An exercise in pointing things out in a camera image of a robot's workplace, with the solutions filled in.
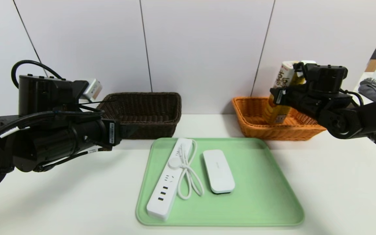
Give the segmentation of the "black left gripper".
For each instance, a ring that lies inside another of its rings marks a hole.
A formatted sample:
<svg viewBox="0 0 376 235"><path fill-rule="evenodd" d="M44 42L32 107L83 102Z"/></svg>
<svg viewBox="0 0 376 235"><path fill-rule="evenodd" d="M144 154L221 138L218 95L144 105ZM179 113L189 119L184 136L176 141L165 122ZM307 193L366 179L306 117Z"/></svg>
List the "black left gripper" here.
<svg viewBox="0 0 376 235"><path fill-rule="evenodd" d="M76 150L86 150L98 146L101 150L112 150L121 138L133 138L138 125L121 124L112 119L96 119L73 124Z"/></svg>

